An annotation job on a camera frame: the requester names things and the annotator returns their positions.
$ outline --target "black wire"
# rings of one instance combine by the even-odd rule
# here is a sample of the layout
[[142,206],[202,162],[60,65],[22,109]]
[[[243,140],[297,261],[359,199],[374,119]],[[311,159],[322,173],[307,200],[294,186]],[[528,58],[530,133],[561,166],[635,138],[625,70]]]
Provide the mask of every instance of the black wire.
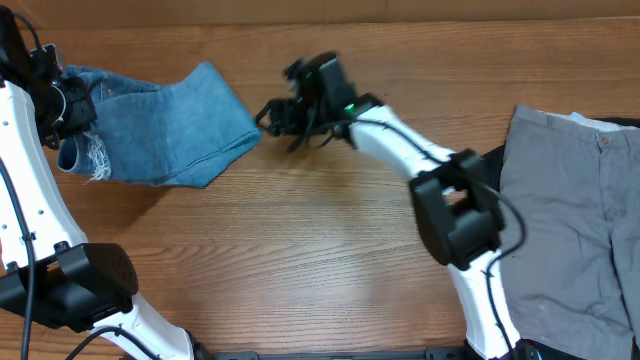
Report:
[[13,16],[16,19],[22,21],[27,26],[27,29],[29,29],[29,31],[31,31],[31,35],[33,35],[33,41],[36,43],[36,49],[38,49],[38,52],[40,54],[43,54],[44,50],[42,49],[42,45],[40,44],[40,38],[38,38],[38,34],[36,33],[36,29],[33,27],[33,25],[31,25],[29,20],[27,20],[27,18],[24,17],[23,15],[20,15],[20,14],[14,12]]
[[493,260],[491,260],[491,262],[487,266],[487,270],[485,271],[485,280],[487,282],[487,295],[489,296],[489,304],[491,305],[491,311],[493,312],[493,317],[496,319],[496,326],[498,326],[498,328],[500,329],[500,332],[502,333],[502,336],[504,337],[504,341],[507,343],[507,348],[509,349],[509,358],[517,360],[518,359],[518,355],[514,352],[513,348],[511,347],[511,341],[509,341],[509,336],[507,336],[507,331],[505,330],[504,325],[502,324],[502,321],[500,321],[500,316],[498,315],[498,309],[496,308],[496,303],[495,303],[495,301],[493,299],[493,292],[491,290],[491,278],[493,277],[493,275],[491,274],[491,268],[498,261],[504,259],[505,257],[509,256],[510,254],[513,254],[516,250],[520,249],[522,247],[522,245],[524,245],[524,242],[527,239],[527,227],[525,226],[524,217],[522,216],[522,213],[511,202],[511,200],[509,200],[509,198],[507,198],[503,194],[500,194],[495,189],[493,189],[491,186],[489,186],[489,185],[487,185],[485,183],[477,182],[474,179],[471,179],[471,181],[474,181],[477,184],[479,184],[480,186],[482,186],[482,188],[484,188],[490,194],[495,196],[496,199],[501,201],[507,208],[509,208],[509,210],[513,213],[513,216],[515,216],[516,221],[518,222],[518,226],[520,227],[520,239],[518,240],[518,242],[516,242],[515,245],[513,245],[509,249],[503,251],[502,254],[496,256]]
[[316,121],[316,119],[318,118],[318,109],[321,106],[322,103],[316,103],[313,107],[311,107],[309,109],[309,111],[311,112],[311,116],[310,116],[310,120],[309,123],[307,124],[307,127],[305,128],[304,132],[300,133],[300,135],[298,136],[297,139],[295,139],[287,148],[287,152],[294,152],[296,151],[296,149],[298,149],[300,147],[300,145],[302,145],[302,143],[304,142],[305,145],[307,147],[309,147],[309,139],[311,138],[311,132],[312,132],[312,128],[313,128],[313,123]]
[[18,199],[18,194],[16,194],[16,189],[13,186],[11,177],[9,176],[9,171],[4,164],[4,161],[2,161],[2,157],[0,157],[0,174],[2,174],[2,179],[4,179],[4,184],[7,187],[7,192],[9,193],[9,198],[11,199],[11,203],[13,205],[13,211],[16,214],[18,225],[20,226],[20,231],[22,232],[22,240],[24,241],[24,244],[27,248],[29,279],[27,285],[27,305],[24,311],[24,327],[22,328],[22,348],[20,352],[20,358],[22,360],[27,360],[29,358],[31,319],[33,318],[33,298],[35,295],[34,287],[36,282],[36,260],[33,249],[33,239],[31,238],[31,232],[29,232],[27,221],[24,218],[24,213],[22,212],[22,207],[20,206],[20,200]]
[[45,52],[44,52],[44,49],[42,48],[42,44],[40,43],[40,38],[38,38],[38,33],[36,32],[36,29],[33,27],[33,25],[31,25],[29,20],[27,20],[26,17],[15,12],[13,13],[13,16],[16,19],[22,21],[27,26],[27,29],[29,29],[29,31],[31,32],[31,35],[33,35],[33,41],[36,43],[36,49],[38,50],[38,57],[40,57],[40,59],[38,58],[35,59],[35,63],[37,65],[35,73],[36,73],[36,76],[41,76],[46,70],[46,64],[44,62]]
[[391,124],[384,122],[384,121],[376,121],[376,120],[367,120],[367,119],[357,119],[356,122],[359,123],[363,123],[363,124],[373,124],[373,125],[378,125],[378,126],[382,126],[386,129],[389,129],[393,132],[395,132],[396,134],[398,134],[401,138],[403,138],[406,142],[408,142],[411,146],[413,146],[416,150],[418,150],[418,152],[420,152],[422,155],[424,155],[425,158],[437,163],[437,164],[444,164],[444,161],[436,158],[435,156],[433,156],[433,154],[431,154],[429,151],[425,150],[422,148],[422,146],[420,146],[418,143],[416,143],[412,138],[409,137],[409,135],[405,134],[404,132],[398,130],[397,128],[391,126]]
[[92,342],[95,338],[97,338],[98,336],[104,334],[104,333],[108,333],[108,332],[112,332],[114,333],[116,336],[122,336],[125,339],[131,341],[131,343],[133,343],[133,345],[135,345],[138,349],[140,349],[140,351],[142,351],[146,356],[149,357],[149,359],[156,359],[156,360],[160,360],[160,357],[158,357],[158,355],[152,353],[149,349],[147,349],[141,342],[140,340],[136,339],[133,335],[129,334],[128,332],[124,331],[123,329],[117,327],[117,326],[107,326],[107,327],[103,327],[100,330],[97,330],[96,332],[92,333],[91,335],[87,336],[86,339],[84,339],[80,345],[78,345],[70,354],[69,356],[67,356],[66,360],[72,360],[75,359],[76,356],[78,356],[78,354],[80,354],[80,352],[87,346],[89,345],[90,342]]

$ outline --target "white threads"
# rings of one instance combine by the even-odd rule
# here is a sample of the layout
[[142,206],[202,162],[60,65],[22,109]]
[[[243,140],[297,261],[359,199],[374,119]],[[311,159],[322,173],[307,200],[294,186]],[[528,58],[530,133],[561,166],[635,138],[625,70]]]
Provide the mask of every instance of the white threads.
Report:
[[94,168],[93,176],[87,182],[109,179],[111,177],[111,162],[107,156],[104,142],[102,142],[98,135],[92,134],[89,131],[85,132],[84,135],[89,138],[87,156],[91,159]]

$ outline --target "wood grain surface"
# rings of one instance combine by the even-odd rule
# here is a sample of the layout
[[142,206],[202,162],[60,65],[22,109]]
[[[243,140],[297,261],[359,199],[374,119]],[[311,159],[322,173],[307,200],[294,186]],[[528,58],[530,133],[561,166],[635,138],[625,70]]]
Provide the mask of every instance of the wood grain surface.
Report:
[[640,15],[638,0],[4,0],[43,29],[553,20]]
[[[410,126],[457,150],[498,146],[518,102],[585,116],[640,116],[634,19],[40,36],[63,49],[69,63],[159,83],[211,61],[252,113],[288,95],[285,66],[337,49],[361,92],[379,95]],[[346,144],[287,155],[289,141],[265,138],[205,190],[85,184],[54,172],[89,239],[121,244],[147,300],[210,350],[460,344],[461,307],[446,268],[417,237],[405,185]],[[0,358],[18,358],[21,327],[21,318],[0,313]],[[64,358],[83,337],[36,325],[33,358]],[[86,359],[120,355],[104,340],[83,352]]]

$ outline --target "gray shorts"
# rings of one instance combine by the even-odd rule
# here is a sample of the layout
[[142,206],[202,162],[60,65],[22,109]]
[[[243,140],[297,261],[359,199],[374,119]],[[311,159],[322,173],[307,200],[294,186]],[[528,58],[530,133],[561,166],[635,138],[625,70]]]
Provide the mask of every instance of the gray shorts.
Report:
[[[529,230],[501,265],[522,337],[586,359],[630,359],[640,332],[640,129],[520,105],[501,192]],[[509,247],[519,230],[505,215]]]

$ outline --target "green led light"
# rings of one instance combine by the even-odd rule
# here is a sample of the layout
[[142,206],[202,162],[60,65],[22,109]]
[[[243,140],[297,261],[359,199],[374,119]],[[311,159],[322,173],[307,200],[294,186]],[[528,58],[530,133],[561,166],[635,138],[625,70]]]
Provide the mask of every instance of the green led light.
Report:
[[354,104],[349,104],[347,105],[344,110],[347,112],[347,114],[351,115],[353,114],[353,111],[356,109],[356,106]]

